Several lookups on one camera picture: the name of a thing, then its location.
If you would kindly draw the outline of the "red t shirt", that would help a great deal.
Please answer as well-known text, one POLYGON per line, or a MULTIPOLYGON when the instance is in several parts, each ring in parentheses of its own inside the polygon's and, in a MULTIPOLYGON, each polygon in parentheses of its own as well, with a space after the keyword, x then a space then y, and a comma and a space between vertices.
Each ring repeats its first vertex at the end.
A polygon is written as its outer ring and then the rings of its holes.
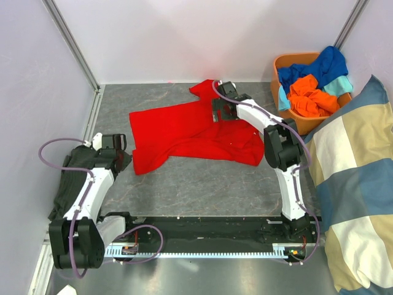
POLYGON ((189 90, 198 100, 130 113, 135 174, 150 173, 169 157, 228 160, 258 166, 264 155, 264 144, 257 129, 244 120, 213 121, 212 100, 217 95, 211 80, 189 90))

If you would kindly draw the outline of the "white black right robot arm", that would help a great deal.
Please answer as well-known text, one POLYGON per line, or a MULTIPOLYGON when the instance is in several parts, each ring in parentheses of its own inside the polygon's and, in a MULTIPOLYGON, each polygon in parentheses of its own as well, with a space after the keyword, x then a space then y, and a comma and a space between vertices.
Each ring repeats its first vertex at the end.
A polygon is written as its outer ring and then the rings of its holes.
POLYGON ((215 122, 243 120, 263 135, 265 159, 275 171, 281 191, 281 234, 288 242, 297 241, 310 221, 300 185, 304 142, 295 121, 273 115, 249 95, 240 95, 232 82, 213 81, 212 90, 219 96, 212 101, 215 122))

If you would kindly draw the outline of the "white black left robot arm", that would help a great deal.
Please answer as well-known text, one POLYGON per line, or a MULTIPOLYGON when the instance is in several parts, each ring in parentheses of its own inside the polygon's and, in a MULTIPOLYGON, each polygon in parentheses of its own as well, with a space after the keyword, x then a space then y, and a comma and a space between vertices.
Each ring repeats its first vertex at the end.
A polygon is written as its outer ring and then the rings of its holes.
POLYGON ((101 216, 101 206, 116 177, 131 163, 126 136, 97 133, 65 158, 49 215, 49 238, 57 269, 97 269, 107 246, 134 237, 127 212, 101 216))

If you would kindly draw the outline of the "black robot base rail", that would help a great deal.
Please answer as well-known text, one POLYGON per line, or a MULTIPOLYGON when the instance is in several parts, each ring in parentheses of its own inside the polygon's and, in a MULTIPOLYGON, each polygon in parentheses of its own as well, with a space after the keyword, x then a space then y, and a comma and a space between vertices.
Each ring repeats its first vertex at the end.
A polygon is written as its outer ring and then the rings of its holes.
POLYGON ((207 240, 228 238, 255 240, 262 243, 314 243, 317 238, 316 223, 308 216, 300 221, 285 221, 282 216, 215 216, 180 217, 150 216, 125 218, 125 230, 138 229, 138 242, 160 240, 207 240))

